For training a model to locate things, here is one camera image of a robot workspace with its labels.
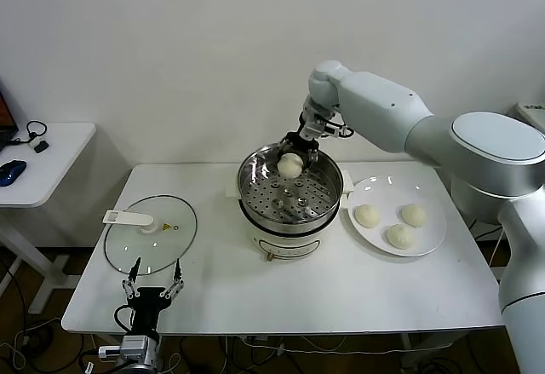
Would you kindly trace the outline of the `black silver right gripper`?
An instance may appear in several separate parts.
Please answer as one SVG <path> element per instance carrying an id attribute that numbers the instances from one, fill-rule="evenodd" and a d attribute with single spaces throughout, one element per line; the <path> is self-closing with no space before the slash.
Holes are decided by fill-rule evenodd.
<path id="1" fill-rule="evenodd" d="M 338 127 L 332 125 L 327 118 L 323 118 L 315 110 L 304 108 L 299 116 L 299 128 L 288 132 L 278 143 L 277 158 L 281 159 L 287 153 L 294 153 L 294 149 L 308 149 L 303 159 L 303 169 L 313 171 L 317 168 L 319 161 L 318 140 L 338 136 Z"/>

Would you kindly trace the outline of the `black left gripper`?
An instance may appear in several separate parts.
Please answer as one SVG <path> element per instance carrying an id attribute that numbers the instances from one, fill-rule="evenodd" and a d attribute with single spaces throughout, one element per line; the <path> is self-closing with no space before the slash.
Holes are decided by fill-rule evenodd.
<path id="1" fill-rule="evenodd" d="M 127 298 L 128 306 L 134 311 L 133 322 L 128 331 L 129 335 L 158 337 L 157 326 L 160 313 L 171 305 L 170 298 L 176 298 L 184 288 L 180 260 L 175 263 L 173 283 L 170 287 L 141 287 L 135 288 L 141 258 L 129 270 L 128 277 L 122 281 L 122 287 Z"/>

